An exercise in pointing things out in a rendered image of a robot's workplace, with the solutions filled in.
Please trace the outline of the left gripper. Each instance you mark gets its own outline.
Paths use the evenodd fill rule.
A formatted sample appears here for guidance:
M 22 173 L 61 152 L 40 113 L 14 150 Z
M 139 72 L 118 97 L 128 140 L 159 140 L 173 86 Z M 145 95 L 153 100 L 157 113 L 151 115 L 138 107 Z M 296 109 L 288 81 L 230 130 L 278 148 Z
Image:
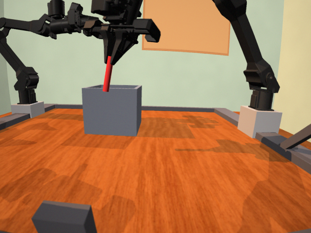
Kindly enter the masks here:
M 98 17 L 83 15 L 80 11 L 74 9 L 69 9 L 67 12 L 67 17 L 64 17 L 61 21 L 61 27 L 64 33 L 72 34 L 74 32 L 81 33 L 86 36 L 92 36 L 90 33 L 83 29 L 85 22 L 88 20 L 98 20 Z M 67 23 L 68 22 L 68 23 Z

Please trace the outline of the red cylindrical peg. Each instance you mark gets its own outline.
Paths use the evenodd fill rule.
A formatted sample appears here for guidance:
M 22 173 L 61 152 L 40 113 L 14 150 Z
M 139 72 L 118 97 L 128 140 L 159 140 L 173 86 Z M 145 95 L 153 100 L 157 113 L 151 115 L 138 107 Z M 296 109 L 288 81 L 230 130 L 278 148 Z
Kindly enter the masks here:
M 112 73 L 112 67 L 113 67 L 113 65 L 111 65 L 110 62 L 111 62 L 111 56 L 108 56 L 105 78 L 104 78 L 104 87 L 103 87 L 103 91 L 105 92 L 108 92 L 110 88 L 111 73 Z

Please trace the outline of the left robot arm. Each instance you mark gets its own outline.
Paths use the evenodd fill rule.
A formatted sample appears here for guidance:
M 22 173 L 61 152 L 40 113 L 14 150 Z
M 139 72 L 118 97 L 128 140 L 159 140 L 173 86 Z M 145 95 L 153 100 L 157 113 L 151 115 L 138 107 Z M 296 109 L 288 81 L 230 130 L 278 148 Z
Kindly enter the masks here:
M 51 0 L 47 3 L 48 15 L 43 14 L 39 20 L 21 21 L 8 18 L 0 18 L 0 53 L 16 72 L 18 81 L 14 88 L 19 93 L 18 104 L 33 104 L 36 101 L 35 90 L 39 82 L 38 73 L 33 67 L 26 67 L 7 44 L 6 37 L 11 29 L 25 30 L 44 37 L 57 39 L 57 34 L 64 34 L 61 21 L 65 15 L 65 2 L 63 0 Z M 61 20 L 60 20 L 61 19 Z M 50 22 L 49 24 L 45 21 Z

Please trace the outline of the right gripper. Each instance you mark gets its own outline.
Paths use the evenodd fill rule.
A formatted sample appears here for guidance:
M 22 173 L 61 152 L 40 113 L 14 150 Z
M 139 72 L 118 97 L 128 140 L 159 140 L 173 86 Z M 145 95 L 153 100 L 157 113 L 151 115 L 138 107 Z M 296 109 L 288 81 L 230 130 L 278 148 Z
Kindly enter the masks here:
M 108 23 L 100 20 L 88 20 L 84 30 L 104 42 L 104 63 L 107 64 L 111 56 L 111 65 L 118 60 L 135 44 L 138 36 L 145 35 L 147 42 L 158 43 L 161 32 L 152 19 L 137 19 L 141 17 L 140 3 L 137 0 L 128 0 L 128 16 L 123 21 L 120 16 L 108 16 Z M 149 35 L 146 35 L 149 34 Z

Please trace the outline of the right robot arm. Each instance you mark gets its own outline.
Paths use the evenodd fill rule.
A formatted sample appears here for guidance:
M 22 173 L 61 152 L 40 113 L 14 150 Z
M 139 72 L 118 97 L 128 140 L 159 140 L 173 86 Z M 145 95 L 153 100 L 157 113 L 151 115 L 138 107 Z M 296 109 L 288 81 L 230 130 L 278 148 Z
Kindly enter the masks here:
M 123 21 L 128 16 L 128 0 L 92 0 L 91 13 L 103 16 L 107 22 L 108 16 L 120 16 Z M 249 108 L 260 111 L 271 109 L 274 93 L 280 86 L 274 76 L 271 66 L 263 59 L 255 35 L 246 15 L 246 0 L 212 0 L 222 16 L 230 21 L 237 36 L 247 68 L 244 70 L 246 82 L 253 90 Z M 262 89 L 265 87 L 267 89 Z M 258 89 L 256 89 L 258 88 Z

